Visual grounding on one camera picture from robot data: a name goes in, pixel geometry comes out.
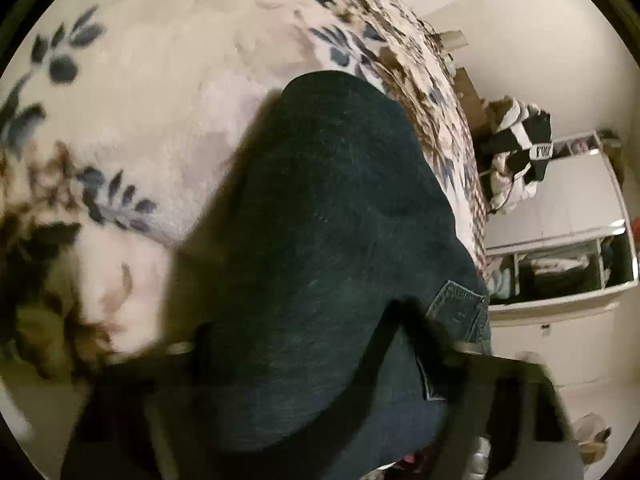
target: red object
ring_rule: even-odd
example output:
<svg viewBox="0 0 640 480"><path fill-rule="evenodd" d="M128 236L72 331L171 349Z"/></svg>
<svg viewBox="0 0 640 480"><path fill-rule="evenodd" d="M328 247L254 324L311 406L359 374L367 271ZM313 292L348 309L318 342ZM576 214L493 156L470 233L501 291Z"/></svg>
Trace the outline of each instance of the red object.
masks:
<svg viewBox="0 0 640 480"><path fill-rule="evenodd" d="M640 216L635 217L631 222L631 230L634 233L634 242L637 244L640 242Z"/></svg>

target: bed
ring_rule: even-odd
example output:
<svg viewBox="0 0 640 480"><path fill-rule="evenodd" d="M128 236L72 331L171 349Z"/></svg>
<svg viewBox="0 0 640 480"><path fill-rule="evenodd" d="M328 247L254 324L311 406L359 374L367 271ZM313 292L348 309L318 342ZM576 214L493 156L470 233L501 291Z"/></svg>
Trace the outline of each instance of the bed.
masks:
<svg viewBox="0 0 640 480"><path fill-rule="evenodd" d="M430 30L401 0L56 0L0 78L0 222L14 226L3 254L37 226L79 224L46 279L62 298L78 292L96 326L129 301L111 340L124 356L147 348L172 252L243 134L317 70L349 72L403 105L482 273L486 212L466 118Z"/></svg>

